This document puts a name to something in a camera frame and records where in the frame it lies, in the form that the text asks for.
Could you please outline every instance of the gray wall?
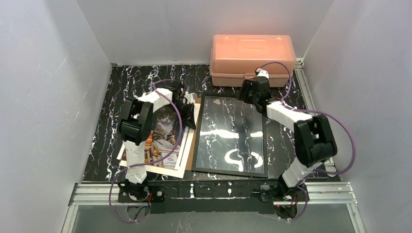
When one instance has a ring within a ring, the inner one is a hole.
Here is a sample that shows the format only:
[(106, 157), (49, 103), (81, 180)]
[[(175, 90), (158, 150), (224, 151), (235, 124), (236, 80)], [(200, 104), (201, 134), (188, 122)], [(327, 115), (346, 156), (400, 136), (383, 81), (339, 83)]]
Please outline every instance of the gray wall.
[(110, 63), (75, 0), (0, 1), (0, 226), (60, 232)]
[[(352, 131), (358, 158), (352, 183), (368, 232), (412, 228), (412, 2), (336, 0), (305, 57), (318, 109)], [(349, 161), (336, 131), (338, 167)]]
[(110, 62), (210, 63), (215, 34), (288, 34), (303, 57), (333, 0), (77, 0)]

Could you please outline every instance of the plastic storage box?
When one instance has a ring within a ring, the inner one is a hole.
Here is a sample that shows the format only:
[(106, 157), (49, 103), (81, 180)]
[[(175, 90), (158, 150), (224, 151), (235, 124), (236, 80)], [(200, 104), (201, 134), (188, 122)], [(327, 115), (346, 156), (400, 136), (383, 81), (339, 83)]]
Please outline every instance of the plastic storage box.
[[(210, 58), (210, 74), (214, 86), (242, 86), (261, 65), (278, 61), (291, 74), (296, 63), (291, 37), (288, 35), (215, 35)], [(269, 72), (270, 87), (282, 87), (288, 72), (279, 64), (264, 68)]]

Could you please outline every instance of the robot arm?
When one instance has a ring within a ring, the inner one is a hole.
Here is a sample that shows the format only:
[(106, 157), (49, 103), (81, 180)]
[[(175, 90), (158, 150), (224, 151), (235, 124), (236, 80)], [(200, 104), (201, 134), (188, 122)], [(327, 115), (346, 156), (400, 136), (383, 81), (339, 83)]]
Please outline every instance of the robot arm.
[(257, 77), (243, 81), (239, 100), (254, 104), (258, 112), (294, 132), (296, 158), (278, 179), (277, 195), (297, 192), (297, 186), (325, 160), (336, 155), (337, 147), (326, 116), (301, 113), (272, 97), (268, 72), (257, 70)]
[[(193, 116), (194, 104), (192, 103), (194, 95), (184, 95), (181, 83), (172, 90), (164, 88), (157, 90), (176, 105), (183, 123), (196, 129)], [(145, 163), (144, 144), (152, 131), (153, 113), (168, 104), (169, 102), (156, 92), (137, 99), (126, 100), (118, 130), (124, 143), (128, 165)], [(132, 183), (142, 183), (146, 176), (144, 166), (129, 168), (126, 173), (126, 179)]]

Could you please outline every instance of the cat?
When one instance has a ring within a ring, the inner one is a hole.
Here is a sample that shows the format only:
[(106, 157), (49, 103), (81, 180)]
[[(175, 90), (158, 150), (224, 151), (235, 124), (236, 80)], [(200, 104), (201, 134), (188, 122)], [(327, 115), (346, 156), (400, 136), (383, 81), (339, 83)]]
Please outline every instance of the cat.
[(157, 111), (156, 126), (153, 130), (153, 140), (168, 149), (172, 149), (173, 146), (176, 145), (173, 133), (176, 118), (176, 113), (170, 112), (170, 110), (168, 111), (165, 107), (162, 107)]

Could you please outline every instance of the floor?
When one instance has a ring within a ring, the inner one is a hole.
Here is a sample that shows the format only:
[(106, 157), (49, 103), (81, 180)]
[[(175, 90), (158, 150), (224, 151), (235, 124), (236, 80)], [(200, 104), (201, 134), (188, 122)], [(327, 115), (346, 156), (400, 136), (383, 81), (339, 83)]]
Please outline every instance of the floor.
[[(116, 159), (122, 141), (116, 132), (121, 107), (126, 97), (139, 97), (152, 91), (152, 83), (173, 78), (181, 80), (188, 92), (195, 92), (199, 97), (204, 93), (236, 94), (239, 88), (214, 87), (210, 76), (210, 66), (169, 65), (169, 66), (118, 66), (114, 67), (104, 97), (96, 132), (90, 148), (84, 182), (108, 182), (119, 172), (119, 160)], [(287, 89), (272, 88), (274, 96), (280, 97)], [(305, 102), (296, 80), (292, 80), (292, 89), (286, 102), (291, 106), (305, 109)], [(278, 178), (292, 163), (294, 158), (293, 134), (284, 126), (266, 120), (268, 178)], [(314, 174), (316, 178), (327, 178), (324, 174)], [(149, 180), (180, 180), (179, 178), (148, 173)], [(246, 177), (211, 174), (207, 172), (185, 171), (183, 180), (234, 180)]]

